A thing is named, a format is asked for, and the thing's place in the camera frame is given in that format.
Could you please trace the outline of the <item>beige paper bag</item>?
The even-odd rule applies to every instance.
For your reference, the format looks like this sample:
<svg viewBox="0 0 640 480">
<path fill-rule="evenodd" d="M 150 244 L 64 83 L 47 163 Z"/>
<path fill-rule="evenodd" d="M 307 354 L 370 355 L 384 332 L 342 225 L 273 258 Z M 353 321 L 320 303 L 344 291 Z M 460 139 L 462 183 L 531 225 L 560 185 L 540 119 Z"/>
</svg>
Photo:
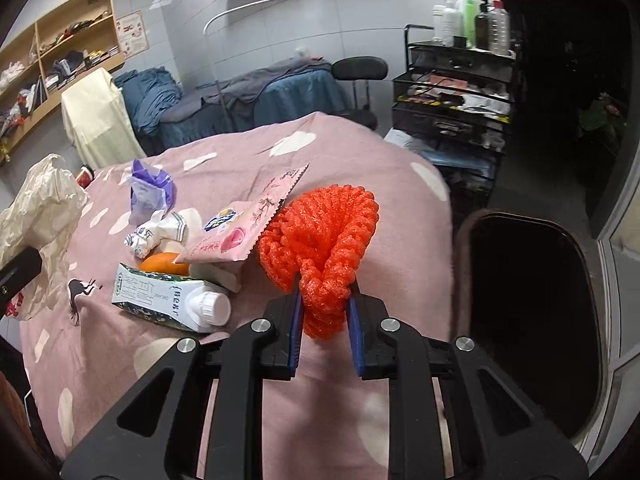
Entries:
<svg viewBox="0 0 640 480">
<path fill-rule="evenodd" d="M 70 241 L 88 201 L 64 158 L 50 154 L 28 170 L 13 203 L 2 211 L 1 263 L 26 247 L 37 249 L 42 259 L 40 273 L 18 291 L 23 297 L 13 313 L 18 320 L 55 308 L 66 286 Z"/>
</svg>

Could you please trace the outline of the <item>green white milk carton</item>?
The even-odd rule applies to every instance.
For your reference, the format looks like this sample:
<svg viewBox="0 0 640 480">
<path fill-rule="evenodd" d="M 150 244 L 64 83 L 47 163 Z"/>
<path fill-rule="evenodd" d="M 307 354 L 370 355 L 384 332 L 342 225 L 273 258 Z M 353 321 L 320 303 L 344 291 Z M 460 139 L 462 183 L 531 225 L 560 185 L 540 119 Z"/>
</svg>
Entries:
<svg viewBox="0 0 640 480">
<path fill-rule="evenodd" d="M 231 318 L 231 301 L 222 287 L 123 263 L 116 271 L 112 304 L 145 321 L 198 334 L 213 333 Z"/>
</svg>

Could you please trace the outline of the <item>pink snack packet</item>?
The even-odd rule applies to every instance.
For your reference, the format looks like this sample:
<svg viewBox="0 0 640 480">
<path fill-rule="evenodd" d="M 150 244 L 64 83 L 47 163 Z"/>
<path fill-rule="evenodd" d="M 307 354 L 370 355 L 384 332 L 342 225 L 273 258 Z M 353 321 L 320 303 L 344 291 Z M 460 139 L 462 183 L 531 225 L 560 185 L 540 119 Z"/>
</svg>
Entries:
<svg viewBox="0 0 640 480">
<path fill-rule="evenodd" d="M 244 261 L 258 238 L 303 177 L 309 165 L 273 178 L 256 200 L 232 202 L 204 226 L 204 233 L 180 252 L 175 263 Z"/>
</svg>

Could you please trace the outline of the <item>orange foam fruit net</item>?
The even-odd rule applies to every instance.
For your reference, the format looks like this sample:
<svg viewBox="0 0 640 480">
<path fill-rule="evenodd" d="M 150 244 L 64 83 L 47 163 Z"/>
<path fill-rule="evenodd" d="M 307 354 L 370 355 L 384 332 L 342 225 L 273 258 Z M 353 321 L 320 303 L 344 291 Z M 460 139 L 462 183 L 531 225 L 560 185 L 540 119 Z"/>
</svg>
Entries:
<svg viewBox="0 0 640 480">
<path fill-rule="evenodd" d="M 343 329 L 350 288 L 377 225 L 373 193 L 334 184 L 298 196 L 262 232 L 260 264 L 277 287 L 302 294 L 308 337 L 328 340 Z"/>
</svg>

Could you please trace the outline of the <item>pink polka dot bedspread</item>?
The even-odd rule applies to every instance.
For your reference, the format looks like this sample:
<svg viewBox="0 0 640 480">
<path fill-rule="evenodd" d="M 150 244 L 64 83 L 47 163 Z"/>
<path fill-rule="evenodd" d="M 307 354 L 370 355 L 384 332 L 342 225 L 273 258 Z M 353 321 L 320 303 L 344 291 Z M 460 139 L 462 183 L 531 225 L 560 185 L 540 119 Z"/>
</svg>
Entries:
<svg viewBox="0 0 640 480">
<path fill-rule="evenodd" d="M 269 182 L 303 168 L 283 210 L 241 269 L 230 328 L 301 281 L 324 299 L 356 280 L 391 315 L 426 336 L 451 325 L 449 190 L 422 157 L 348 120 L 314 113 L 173 148 L 157 163 L 174 178 L 191 238 L 234 202 L 256 202 Z M 175 330 L 111 302 L 120 264 L 133 264 L 125 168 L 88 187 L 66 255 L 68 286 L 53 310 L 21 327 L 23 356 L 51 448 L 65 457 L 178 340 Z M 346 332 L 305 338 L 294 379 L 264 387 L 268 479 L 383 479 L 388 389 L 352 366 Z"/>
</svg>

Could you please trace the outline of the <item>red paper cup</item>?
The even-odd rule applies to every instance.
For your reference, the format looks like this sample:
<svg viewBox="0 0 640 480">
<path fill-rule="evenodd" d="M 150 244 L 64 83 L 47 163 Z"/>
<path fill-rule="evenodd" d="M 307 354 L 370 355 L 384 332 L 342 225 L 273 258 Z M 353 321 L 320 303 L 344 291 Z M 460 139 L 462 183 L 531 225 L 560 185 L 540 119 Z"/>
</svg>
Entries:
<svg viewBox="0 0 640 480">
<path fill-rule="evenodd" d="M 78 175 L 76 176 L 76 182 L 81 188 L 88 188 L 88 186 L 94 180 L 94 171 L 87 165 L 82 165 Z"/>
</svg>

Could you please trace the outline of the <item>orange peel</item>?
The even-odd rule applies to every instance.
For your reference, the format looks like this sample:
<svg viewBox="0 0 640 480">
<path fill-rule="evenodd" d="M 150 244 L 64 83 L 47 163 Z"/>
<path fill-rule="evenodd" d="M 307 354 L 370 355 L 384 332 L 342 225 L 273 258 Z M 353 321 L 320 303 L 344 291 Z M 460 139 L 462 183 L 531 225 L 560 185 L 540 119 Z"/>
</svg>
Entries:
<svg viewBox="0 0 640 480">
<path fill-rule="evenodd" d="M 176 252 L 158 252 L 146 257 L 139 264 L 143 272 L 189 276 L 190 266 L 187 263 L 178 263 L 179 255 Z"/>
</svg>

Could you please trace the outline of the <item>purple plastic bag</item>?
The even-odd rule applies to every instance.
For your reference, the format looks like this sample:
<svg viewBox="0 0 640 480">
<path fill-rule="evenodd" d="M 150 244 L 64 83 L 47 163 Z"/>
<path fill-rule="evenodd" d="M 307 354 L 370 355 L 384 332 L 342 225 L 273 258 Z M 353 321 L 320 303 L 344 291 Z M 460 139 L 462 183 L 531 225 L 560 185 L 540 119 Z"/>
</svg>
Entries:
<svg viewBox="0 0 640 480">
<path fill-rule="evenodd" d="M 130 217 L 133 226 L 149 221 L 160 211 L 167 214 L 175 205 L 177 189 L 174 179 L 162 166 L 149 165 L 140 159 L 131 164 L 129 177 Z"/>
</svg>

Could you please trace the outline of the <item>crumpled white tissue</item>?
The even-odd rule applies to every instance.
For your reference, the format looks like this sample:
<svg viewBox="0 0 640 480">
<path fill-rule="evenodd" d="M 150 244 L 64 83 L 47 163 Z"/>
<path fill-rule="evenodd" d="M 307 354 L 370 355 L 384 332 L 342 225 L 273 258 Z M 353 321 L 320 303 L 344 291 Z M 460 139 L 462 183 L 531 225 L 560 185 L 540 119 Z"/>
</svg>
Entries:
<svg viewBox="0 0 640 480">
<path fill-rule="evenodd" d="M 181 252 L 201 230 L 202 218 L 195 208 L 171 211 L 163 218 L 157 211 L 128 234 L 124 244 L 136 258 L 143 260 L 156 252 Z"/>
</svg>

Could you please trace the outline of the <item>cream cloth on chair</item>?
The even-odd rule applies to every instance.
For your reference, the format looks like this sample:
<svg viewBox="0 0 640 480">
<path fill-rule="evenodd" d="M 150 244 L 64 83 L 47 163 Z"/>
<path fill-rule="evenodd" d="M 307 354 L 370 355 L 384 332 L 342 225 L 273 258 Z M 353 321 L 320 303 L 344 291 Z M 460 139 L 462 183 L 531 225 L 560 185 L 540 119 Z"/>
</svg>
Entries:
<svg viewBox="0 0 640 480">
<path fill-rule="evenodd" d="M 92 169 L 145 157 L 122 92 L 104 68 L 97 68 L 62 92 L 61 112 L 68 140 Z"/>
</svg>

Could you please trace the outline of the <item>wooden cubby shelf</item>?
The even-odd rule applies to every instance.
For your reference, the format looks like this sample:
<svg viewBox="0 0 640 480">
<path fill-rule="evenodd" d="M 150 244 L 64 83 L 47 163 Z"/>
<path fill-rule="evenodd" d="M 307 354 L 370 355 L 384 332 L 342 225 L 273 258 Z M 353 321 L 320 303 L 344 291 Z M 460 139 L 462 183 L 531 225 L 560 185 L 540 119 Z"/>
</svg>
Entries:
<svg viewBox="0 0 640 480">
<path fill-rule="evenodd" d="M 61 105 L 62 93 L 125 64 L 113 0 L 67 0 L 1 49 L 1 161 Z"/>
</svg>

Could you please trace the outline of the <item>potted pink flower plant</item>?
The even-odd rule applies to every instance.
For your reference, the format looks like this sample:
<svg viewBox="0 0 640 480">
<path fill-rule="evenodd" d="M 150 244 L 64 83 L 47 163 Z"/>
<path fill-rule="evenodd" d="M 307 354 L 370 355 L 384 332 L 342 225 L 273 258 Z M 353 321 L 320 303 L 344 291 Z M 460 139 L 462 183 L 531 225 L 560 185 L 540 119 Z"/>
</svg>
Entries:
<svg viewBox="0 0 640 480">
<path fill-rule="evenodd" d="M 610 136 L 617 136 L 624 131 L 626 120 L 615 101 L 603 92 L 580 113 L 579 125 L 584 131 L 604 129 Z"/>
</svg>

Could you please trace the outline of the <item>black round stool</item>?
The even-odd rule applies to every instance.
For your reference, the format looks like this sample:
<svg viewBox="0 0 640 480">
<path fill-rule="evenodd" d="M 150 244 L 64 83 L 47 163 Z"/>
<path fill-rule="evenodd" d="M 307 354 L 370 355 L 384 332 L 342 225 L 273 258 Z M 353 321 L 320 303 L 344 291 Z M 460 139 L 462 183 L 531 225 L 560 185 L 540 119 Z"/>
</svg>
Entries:
<svg viewBox="0 0 640 480">
<path fill-rule="evenodd" d="M 378 128 L 378 118 L 371 110 L 371 81 L 383 81 L 388 75 L 388 64 L 377 56 L 352 56 L 342 58 L 332 64 L 331 74 L 336 81 L 352 84 L 354 106 L 348 110 L 333 112 L 334 116 L 345 118 L 372 131 Z M 357 84 L 364 83 L 366 102 L 359 106 Z"/>
</svg>

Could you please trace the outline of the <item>green pump bottle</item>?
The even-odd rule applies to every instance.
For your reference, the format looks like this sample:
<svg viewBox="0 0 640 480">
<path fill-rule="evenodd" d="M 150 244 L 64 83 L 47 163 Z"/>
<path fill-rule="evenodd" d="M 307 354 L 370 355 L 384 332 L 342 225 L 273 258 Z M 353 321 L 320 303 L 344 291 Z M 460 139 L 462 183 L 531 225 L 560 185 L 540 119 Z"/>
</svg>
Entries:
<svg viewBox="0 0 640 480">
<path fill-rule="evenodd" d="M 476 47 L 475 19 L 480 14 L 482 0 L 457 0 L 456 9 L 462 16 L 462 34 L 469 48 Z"/>
</svg>

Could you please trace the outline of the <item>wall poster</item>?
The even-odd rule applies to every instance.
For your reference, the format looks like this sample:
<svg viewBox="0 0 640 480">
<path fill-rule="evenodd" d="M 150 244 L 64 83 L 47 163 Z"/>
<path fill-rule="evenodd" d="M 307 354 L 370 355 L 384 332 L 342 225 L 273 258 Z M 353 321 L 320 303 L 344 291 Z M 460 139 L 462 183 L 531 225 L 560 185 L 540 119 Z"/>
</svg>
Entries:
<svg viewBox="0 0 640 480">
<path fill-rule="evenodd" d="M 149 49 L 141 11 L 116 18 L 115 26 L 119 47 L 125 58 L 132 58 Z"/>
</svg>

